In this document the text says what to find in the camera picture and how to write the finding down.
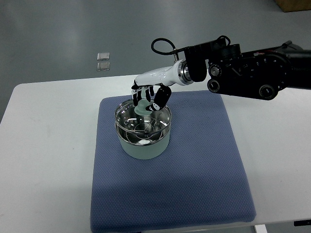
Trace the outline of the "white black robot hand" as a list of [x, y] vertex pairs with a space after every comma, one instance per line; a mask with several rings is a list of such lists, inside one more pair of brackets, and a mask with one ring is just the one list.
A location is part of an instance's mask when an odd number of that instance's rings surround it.
[[[151, 101], [151, 96], [155, 95], [153, 103], [148, 105], [146, 110], [154, 112], [163, 109], [172, 94], [169, 86], [175, 83], [182, 86], [194, 83], [189, 75], [186, 60], [179, 60], [171, 67], [158, 68], [138, 75], [131, 87], [134, 106], [137, 106], [142, 99], [142, 86], [145, 86], [144, 94], [148, 102]], [[154, 93], [154, 85], [161, 85], [156, 94]]]

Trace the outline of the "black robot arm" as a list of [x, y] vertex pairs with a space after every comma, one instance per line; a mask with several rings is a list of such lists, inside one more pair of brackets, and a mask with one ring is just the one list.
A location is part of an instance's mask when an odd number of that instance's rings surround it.
[[222, 35], [217, 39], [181, 49], [173, 48], [173, 66], [138, 75], [132, 85], [134, 105], [145, 99], [148, 112], [164, 108], [171, 86], [207, 81], [216, 94], [272, 100], [289, 87], [310, 89], [311, 52], [291, 41], [278, 47], [241, 52]]

